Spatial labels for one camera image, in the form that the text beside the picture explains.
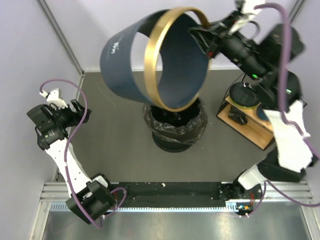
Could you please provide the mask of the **dark blue gold-rimmed trash bin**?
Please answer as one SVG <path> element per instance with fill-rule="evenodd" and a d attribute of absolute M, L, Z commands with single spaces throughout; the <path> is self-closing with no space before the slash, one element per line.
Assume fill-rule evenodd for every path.
<path fill-rule="evenodd" d="M 124 99 L 181 112 L 199 97 L 210 60 L 189 34 L 210 25 L 195 7 L 154 12 L 112 36 L 100 55 L 100 71 L 107 87 Z M 144 94 L 133 77 L 131 53 L 137 33 L 148 37 L 144 50 Z"/>

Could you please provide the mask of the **black trash bag roll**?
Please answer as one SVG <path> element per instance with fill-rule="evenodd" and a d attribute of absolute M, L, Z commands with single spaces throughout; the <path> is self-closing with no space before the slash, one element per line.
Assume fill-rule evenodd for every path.
<path fill-rule="evenodd" d="M 248 123 L 246 115 L 234 106 L 230 107 L 228 118 L 242 126 Z"/>

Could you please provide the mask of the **black bin liner bucket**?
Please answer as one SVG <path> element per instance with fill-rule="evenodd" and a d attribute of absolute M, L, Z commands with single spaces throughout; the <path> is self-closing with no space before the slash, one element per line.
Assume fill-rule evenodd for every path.
<path fill-rule="evenodd" d="M 153 132 L 151 135 L 154 143 L 168 153 L 184 152 L 198 141 L 198 138 L 190 133 L 159 135 Z"/>

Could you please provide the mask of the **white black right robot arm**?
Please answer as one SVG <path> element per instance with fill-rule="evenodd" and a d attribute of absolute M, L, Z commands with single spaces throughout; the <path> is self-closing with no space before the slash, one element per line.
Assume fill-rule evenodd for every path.
<path fill-rule="evenodd" d="M 233 192 L 245 198 L 252 188 L 267 181 L 299 182 L 313 164 L 303 118 L 304 102 L 298 77 L 287 64 L 304 50 L 297 31 L 288 23 L 276 25 L 261 43 L 217 23 L 206 29 L 189 29 L 200 49 L 209 57 L 223 54 L 246 75 L 264 114 L 273 128 L 277 160 L 263 160 L 238 176 Z"/>

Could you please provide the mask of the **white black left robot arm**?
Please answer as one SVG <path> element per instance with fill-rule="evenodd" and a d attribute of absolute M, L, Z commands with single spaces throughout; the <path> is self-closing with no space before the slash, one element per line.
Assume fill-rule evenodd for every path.
<path fill-rule="evenodd" d="M 66 182 L 68 209 L 92 224 L 116 204 L 116 198 L 107 177 L 102 173 L 89 177 L 76 157 L 67 128 L 86 123 L 91 110 L 75 99 L 71 104 L 74 109 L 68 104 L 40 104 L 29 110 L 27 116 L 35 124 L 37 145 L 54 160 Z"/>

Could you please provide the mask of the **black round plate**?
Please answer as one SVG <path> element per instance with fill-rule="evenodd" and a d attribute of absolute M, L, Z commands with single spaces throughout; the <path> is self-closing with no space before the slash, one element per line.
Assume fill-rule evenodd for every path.
<path fill-rule="evenodd" d="M 237 82 L 229 89 L 229 97 L 233 103 L 242 108 L 254 108 L 258 100 L 252 85 L 248 82 Z"/>

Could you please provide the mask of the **blue ceramic mug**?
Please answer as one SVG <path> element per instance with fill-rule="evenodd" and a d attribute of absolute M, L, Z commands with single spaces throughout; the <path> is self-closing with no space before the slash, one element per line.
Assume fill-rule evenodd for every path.
<path fill-rule="evenodd" d="M 268 122 L 269 118 L 267 117 L 267 115 L 265 114 L 264 110 L 263 110 L 263 106 L 260 104 L 257 108 L 256 108 L 256 116 L 261 120 L 261 121 L 265 121 Z"/>

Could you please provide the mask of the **wooden shelf with glass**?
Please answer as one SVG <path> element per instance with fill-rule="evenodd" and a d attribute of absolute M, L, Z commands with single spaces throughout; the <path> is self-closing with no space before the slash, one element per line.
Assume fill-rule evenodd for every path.
<path fill-rule="evenodd" d="M 274 131 L 271 123 L 269 121 L 260 120 L 256 115 L 256 109 L 261 104 L 261 102 L 259 102 L 259 104 L 256 107 L 244 108 L 232 102 L 229 96 L 229 90 L 233 84 L 239 82 L 250 83 L 248 81 L 245 81 L 245 78 L 245 74 L 240 75 L 228 87 L 223 97 L 223 100 L 221 101 L 216 117 L 228 126 L 230 126 L 231 128 L 233 128 L 236 132 L 241 134 L 243 137 L 248 139 L 250 142 L 255 144 L 260 149 L 266 150 L 275 140 Z M 228 117 L 231 106 L 236 107 L 246 115 L 246 125 L 240 125 Z"/>

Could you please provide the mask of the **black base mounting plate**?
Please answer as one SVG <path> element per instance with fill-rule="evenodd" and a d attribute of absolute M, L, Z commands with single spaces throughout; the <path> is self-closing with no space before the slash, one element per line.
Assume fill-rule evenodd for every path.
<path fill-rule="evenodd" d="M 263 193 L 259 184 L 245 190 L 236 182 L 114 182 L 111 187 L 126 189 L 122 206 L 129 208 L 225 207 L 229 200 L 253 204 Z"/>

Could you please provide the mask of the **aluminium frame rail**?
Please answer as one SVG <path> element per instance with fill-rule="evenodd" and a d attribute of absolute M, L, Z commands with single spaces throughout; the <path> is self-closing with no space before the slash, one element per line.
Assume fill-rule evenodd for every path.
<path fill-rule="evenodd" d="M 295 200 L 312 200 L 312 193 L 306 181 L 300 183 L 272 182 L 281 192 Z M 231 182 L 112 182 L 111 189 L 123 187 L 127 190 L 127 199 L 139 196 L 209 196 L 214 200 L 255 200 L 261 198 L 264 184 L 258 184 L 250 190 L 241 189 Z M 65 182 L 45 182 L 40 200 L 65 201 L 69 198 Z M 287 199 L 266 183 L 266 200 Z"/>

